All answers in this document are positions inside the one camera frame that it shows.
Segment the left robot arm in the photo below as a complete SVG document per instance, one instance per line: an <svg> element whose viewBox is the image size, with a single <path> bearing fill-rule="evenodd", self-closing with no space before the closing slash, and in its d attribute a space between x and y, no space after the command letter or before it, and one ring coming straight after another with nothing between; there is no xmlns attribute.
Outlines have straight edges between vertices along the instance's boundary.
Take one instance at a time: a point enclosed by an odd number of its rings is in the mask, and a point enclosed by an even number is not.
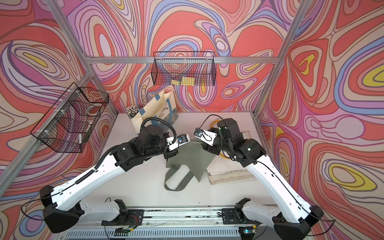
<svg viewBox="0 0 384 240"><path fill-rule="evenodd" d="M82 222L101 222L107 226L127 224L130 214L122 200L92 204L82 202L82 199L108 180L152 157L175 156L178 147L189 141L188 135L170 137L157 125L142 127L137 137L111 147L95 166L84 173L57 187L42 188L40 197L44 205L44 222L52 233L64 232Z"/></svg>

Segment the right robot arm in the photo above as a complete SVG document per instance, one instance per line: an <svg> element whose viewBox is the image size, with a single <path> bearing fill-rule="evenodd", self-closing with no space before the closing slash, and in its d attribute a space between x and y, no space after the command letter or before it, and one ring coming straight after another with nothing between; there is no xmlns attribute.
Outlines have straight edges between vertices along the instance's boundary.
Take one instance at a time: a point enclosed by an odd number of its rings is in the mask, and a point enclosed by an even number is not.
<svg viewBox="0 0 384 240"><path fill-rule="evenodd" d="M222 119L217 127L194 130L203 149L214 155L221 152L240 163L268 191L276 208L243 198L235 205L235 218L241 223L258 222L273 228L282 240L303 240L324 216L323 210L305 201L275 168L266 150L254 139L245 139L237 122Z"/></svg>

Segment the cream bag with yellow handles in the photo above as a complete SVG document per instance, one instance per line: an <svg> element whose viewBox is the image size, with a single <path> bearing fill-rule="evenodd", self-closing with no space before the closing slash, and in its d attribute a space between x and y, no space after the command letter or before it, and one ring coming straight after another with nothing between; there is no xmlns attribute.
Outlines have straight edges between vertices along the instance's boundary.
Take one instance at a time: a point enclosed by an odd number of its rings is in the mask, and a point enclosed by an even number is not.
<svg viewBox="0 0 384 240"><path fill-rule="evenodd" d="M216 156L210 165L207 167L209 176L223 175L223 174L238 174L239 177L251 177L251 173L246 170L240 163L227 158L223 151Z"/></svg>

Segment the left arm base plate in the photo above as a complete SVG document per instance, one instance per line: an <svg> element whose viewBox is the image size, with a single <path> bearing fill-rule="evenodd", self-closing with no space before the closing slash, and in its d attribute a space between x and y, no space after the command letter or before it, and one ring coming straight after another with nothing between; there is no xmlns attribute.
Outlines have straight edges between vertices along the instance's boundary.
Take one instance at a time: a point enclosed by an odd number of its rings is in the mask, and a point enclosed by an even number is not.
<svg viewBox="0 0 384 240"><path fill-rule="evenodd" d="M125 212L120 213L114 220L105 221L103 220L102 226L129 226L137 227L143 222L144 210L128 209Z"/></svg>

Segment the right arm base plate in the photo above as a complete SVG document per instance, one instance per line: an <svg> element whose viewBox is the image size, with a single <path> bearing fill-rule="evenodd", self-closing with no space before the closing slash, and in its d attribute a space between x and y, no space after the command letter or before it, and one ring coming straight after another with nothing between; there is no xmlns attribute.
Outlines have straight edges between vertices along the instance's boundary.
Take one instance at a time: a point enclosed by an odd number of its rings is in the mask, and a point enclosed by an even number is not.
<svg viewBox="0 0 384 240"><path fill-rule="evenodd" d="M235 208L221 209L217 215L222 218L224 225L261 225L260 222L247 219L241 210Z"/></svg>

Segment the cream canvas bag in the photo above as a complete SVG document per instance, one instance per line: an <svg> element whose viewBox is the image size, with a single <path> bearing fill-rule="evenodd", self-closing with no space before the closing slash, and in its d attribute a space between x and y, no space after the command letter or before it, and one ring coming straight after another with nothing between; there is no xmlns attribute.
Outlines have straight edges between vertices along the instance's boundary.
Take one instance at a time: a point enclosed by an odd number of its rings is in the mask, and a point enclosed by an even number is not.
<svg viewBox="0 0 384 240"><path fill-rule="evenodd" d="M223 174L223 175L213 175L213 176L209 176L208 174L208 177L211 185L223 184L223 183L229 183L229 182L254 178L252 174L251 174L251 177L249 178L247 178L246 176L239 177L238 174L234 174L234 175Z"/></svg>

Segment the green canvas bag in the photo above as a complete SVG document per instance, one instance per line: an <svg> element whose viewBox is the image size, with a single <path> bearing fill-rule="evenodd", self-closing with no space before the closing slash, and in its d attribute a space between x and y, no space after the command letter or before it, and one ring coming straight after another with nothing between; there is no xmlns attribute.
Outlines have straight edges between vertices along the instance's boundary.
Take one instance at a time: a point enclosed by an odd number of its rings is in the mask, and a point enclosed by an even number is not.
<svg viewBox="0 0 384 240"><path fill-rule="evenodd" d="M196 178L198 182L201 181L208 166L216 157L216 155L205 151L202 145L200 142L192 141L179 148L179 153L175 157L167 159L166 168L169 170L164 180L164 188L167 191L180 192L185 189L193 178ZM170 188L167 182L175 177L175 174L182 166L188 167L189 171L177 186Z"/></svg>

